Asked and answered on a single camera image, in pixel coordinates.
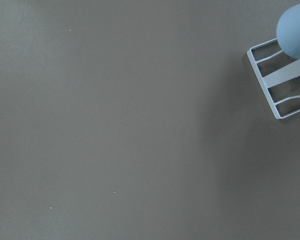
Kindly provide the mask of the light blue cup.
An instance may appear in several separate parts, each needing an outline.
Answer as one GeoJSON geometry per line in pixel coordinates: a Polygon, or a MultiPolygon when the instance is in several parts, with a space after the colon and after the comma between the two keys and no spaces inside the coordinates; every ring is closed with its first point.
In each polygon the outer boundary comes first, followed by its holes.
{"type": "Polygon", "coordinates": [[[284,53],[300,59],[300,3],[282,14],[276,27],[276,38],[284,53]]]}

